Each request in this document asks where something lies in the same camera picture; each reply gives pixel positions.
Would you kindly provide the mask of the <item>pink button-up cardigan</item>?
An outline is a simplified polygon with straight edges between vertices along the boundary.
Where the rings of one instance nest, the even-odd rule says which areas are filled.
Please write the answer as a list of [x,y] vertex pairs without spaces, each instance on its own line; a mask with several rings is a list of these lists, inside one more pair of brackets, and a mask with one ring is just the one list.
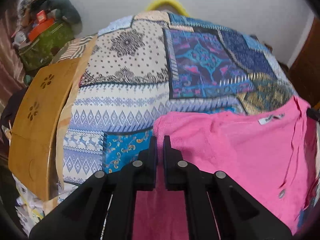
[[184,160],[225,172],[295,233],[317,183],[316,122],[308,107],[293,96],[258,115],[170,112],[155,121],[153,134],[159,151],[169,136]]

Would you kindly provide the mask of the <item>brown wooden door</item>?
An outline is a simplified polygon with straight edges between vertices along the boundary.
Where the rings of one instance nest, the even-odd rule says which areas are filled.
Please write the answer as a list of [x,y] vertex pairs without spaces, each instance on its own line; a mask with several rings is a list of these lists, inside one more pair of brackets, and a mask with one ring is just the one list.
[[315,18],[304,46],[289,70],[291,82],[301,98],[319,108],[320,28]]

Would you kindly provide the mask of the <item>scattered papers beside bed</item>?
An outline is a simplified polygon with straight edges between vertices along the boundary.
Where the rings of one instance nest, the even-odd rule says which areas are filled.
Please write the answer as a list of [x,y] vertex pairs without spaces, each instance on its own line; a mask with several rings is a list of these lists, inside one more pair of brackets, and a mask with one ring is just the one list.
[[13,174],[12,177],[19,194],[16,199],[17,206],[15,209],[23,231],[29,236],[32,228],[57,206],[58,197],[43,202],[29,191]]

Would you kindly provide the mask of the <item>pink beige striped curtain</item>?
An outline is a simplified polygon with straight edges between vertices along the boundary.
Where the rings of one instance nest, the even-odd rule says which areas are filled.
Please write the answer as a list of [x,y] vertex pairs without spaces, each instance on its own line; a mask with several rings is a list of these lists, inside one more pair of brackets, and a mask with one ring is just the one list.
[[17,8],[8,8],[1,17],[1,112],[10,97],[25,87],[25,70],[12,45],[11,36],[17,27]]

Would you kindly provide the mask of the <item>patchwork patterned bedspread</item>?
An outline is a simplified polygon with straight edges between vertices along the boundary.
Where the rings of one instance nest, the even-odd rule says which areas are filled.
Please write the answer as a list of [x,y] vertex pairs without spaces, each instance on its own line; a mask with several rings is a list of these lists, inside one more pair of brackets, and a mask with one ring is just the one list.
[[295,94],[256,37],[172,12],[118,19],[69,42],[61,59],[79,64],[57,126],[58,202],[93,173],[134,161],[162,115],[255,115]]

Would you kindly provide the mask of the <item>green fabric storage box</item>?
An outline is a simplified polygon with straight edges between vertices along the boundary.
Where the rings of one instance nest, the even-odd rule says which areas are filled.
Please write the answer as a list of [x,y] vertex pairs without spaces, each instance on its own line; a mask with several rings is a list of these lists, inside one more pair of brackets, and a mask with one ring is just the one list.
[[55,22],[35,40],[23,43],[18,54],[26,72],[47,66],[63,46],[74,39],[73,31],[65,22]]

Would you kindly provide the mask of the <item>orange box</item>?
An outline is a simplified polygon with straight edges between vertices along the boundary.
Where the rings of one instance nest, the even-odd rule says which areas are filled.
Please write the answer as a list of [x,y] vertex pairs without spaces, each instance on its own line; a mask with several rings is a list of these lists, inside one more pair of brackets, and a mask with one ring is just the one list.
[[29,24],[30,30],[28,31],[28,39],[33,42],[41,33],[47,30],[55,23],[53,17],[49,17],[44,10],[36,14],[36,20],[31,21]]

